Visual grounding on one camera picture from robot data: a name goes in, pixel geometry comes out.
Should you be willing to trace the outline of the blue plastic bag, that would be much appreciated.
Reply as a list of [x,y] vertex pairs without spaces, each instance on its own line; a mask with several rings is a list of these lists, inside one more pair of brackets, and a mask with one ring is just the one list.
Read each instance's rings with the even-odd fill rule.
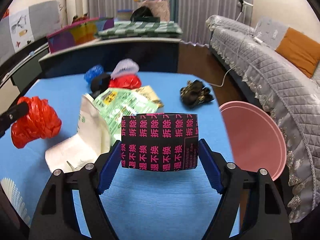
[[90,68],[85,74],[84,74],[84,80],[91,84],[92,80],[96,78],[97,76],[104,73],[104,68],[102,65],[98,64]]

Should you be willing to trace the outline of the green printed snack bag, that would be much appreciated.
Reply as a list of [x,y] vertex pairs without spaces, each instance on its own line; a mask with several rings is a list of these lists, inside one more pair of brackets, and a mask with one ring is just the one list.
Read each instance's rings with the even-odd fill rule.
[[155,113],[158,109],[145,96],[122,88],[108,88],[93,100],[93,105],[107,122],[111,144],[121,139],[121,120],[124,115]]

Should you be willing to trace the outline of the white bubble wrap piece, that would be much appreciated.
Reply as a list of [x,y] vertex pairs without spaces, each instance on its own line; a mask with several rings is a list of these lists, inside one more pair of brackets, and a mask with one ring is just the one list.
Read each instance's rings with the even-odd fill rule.
[[131,60],[131,59],[124,59],[121,60],[111,73],[111,78],[115,79],[124,75],[131,75],[136,74],[139,71],[139,65]]

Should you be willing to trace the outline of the black pink-text package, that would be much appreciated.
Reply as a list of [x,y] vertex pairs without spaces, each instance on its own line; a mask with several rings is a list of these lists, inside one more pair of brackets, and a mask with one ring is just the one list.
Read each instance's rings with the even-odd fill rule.
[[199,127],[196,114],[152,113],[123,116],[121,166],[172,172],[197,167]]

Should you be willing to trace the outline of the pink trash bin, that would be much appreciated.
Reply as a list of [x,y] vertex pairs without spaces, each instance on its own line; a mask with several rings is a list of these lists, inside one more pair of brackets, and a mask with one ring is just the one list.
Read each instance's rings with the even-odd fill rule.
[[252,172],[264,168],[272,180],[278,179],[286,165],[286,143],[273,119],[243,101],[230,101],[219,109],[235,164]]

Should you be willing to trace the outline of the grey covered television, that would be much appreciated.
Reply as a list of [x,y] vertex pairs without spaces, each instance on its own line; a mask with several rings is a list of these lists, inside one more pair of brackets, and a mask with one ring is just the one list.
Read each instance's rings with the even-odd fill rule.
[[34,4],[1,19],[1,64],[61,27],[57,0]]

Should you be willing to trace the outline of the white paper bag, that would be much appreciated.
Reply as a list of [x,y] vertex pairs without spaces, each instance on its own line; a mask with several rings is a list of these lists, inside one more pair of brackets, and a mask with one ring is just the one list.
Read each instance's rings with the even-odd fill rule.
[[93,98],[86,93],[81,98],[76,134],[46,150],[45,160],[50,172],[58,169],[64,173],[74,172],[88,163],[95,163],[110,148],[107,122],[93,104]]

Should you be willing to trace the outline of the small red plastic bag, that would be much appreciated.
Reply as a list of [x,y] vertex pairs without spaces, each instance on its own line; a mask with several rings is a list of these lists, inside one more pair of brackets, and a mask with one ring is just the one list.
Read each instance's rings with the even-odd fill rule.
[[142,85],[139,77],[134,74],[123,75],[110,80],[109,87],[123,89],[137,89]]

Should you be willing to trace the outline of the grey quilted sofa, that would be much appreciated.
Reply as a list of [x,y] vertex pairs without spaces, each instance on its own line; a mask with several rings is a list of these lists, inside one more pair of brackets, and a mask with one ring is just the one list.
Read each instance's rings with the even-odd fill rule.
[[289,221],[298,223],[319,204],[319,72],[308,78],[276,52],[289,28],[281,22],[262,17],[250,27],[212,15],[206,25],[210,49],[241,77],[284,136],[293,193]]

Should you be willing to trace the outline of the yellow snack wrapper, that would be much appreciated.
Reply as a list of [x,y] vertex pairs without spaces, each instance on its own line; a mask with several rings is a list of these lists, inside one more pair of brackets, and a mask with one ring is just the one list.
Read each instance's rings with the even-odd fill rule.
[[155,93],[155,91],[151,88],[151,86],[143,86],[140,88],[136,88],[133,91],[137,92],[138,94],[146,97],[148,100],[155,103],[158,106],[158,108],[161,108],[164,106],[163,102],[158,97],[158,95]]

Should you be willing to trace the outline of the black gold wrapper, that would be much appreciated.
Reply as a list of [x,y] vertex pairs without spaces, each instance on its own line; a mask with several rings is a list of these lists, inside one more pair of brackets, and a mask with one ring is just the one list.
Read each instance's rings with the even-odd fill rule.
[[200,80],[188,81],[185,87],[180,89],[180,98],[182,103],[188,108],[194,108],[203,103],[209,103],[214,100],[210,89],[205,87]]

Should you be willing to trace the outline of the black hat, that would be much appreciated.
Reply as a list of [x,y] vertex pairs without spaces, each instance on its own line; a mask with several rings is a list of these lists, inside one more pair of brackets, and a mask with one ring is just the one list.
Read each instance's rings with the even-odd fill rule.
[[157,23],[160,22],[160,18],[153,15],[151,10],[146,7],[142,6],[136,9],[131,17],[131,22],[148,22],[148,23]]

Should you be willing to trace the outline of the green checkered cloth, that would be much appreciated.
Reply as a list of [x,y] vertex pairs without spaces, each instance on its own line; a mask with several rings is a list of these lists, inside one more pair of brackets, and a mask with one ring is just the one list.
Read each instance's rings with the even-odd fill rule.
[[163,37],[181,38],[183,31],[180,26],[173,22],[131,22],[118,21],[112,28],[98,31],[96,38],[110,40],[127,37]]

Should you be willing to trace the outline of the orange cushion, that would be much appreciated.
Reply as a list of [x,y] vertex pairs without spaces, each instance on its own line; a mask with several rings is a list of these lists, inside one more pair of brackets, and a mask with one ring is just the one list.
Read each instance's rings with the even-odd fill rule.
[[320,44],[289,27],[276,52],[295,65],[305,76],[312,78],[319,64]]

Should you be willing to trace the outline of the pink woven basket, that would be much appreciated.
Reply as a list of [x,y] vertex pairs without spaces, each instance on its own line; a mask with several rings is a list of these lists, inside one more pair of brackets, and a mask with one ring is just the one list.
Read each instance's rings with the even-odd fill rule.
[[161,22],[170,22],[169,0],[145,0],[138,2],[138,6],[148,7],[154,16],[159,17]]

